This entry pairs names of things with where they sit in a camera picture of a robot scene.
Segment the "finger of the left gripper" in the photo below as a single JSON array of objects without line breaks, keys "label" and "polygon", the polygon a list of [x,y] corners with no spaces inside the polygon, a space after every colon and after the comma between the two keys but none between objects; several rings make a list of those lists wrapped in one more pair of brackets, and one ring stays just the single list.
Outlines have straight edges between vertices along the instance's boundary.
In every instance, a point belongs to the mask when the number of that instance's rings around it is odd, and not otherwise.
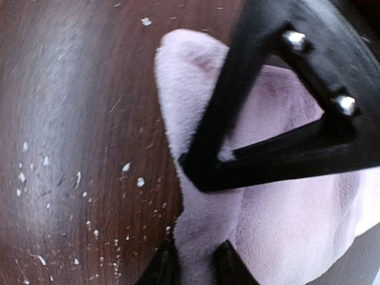
[{"label": "finger of the left gripper", "polygon": [[202,192],[378,167],[378,35],[349,1],[246,1],[179,164]]}]

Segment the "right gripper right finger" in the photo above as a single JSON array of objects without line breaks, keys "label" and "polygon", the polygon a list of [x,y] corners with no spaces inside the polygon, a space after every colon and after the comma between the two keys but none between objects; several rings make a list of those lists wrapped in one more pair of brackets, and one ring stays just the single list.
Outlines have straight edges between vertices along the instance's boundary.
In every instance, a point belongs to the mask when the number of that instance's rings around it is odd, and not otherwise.
[{"label": "right gripper right finger", "polygon": [[229,240],[213,253],[216,282],[221,285],[259,285]]}]

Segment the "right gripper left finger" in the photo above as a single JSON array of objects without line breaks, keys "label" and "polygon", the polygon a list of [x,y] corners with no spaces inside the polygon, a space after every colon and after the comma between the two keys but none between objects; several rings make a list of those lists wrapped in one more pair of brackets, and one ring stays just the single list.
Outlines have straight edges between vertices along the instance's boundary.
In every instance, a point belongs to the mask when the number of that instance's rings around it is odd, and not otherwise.
[{"label": "right gripper left finger", "polygon": [[181,268],[173,239],[165,240],[135,285],[180,284]]}]

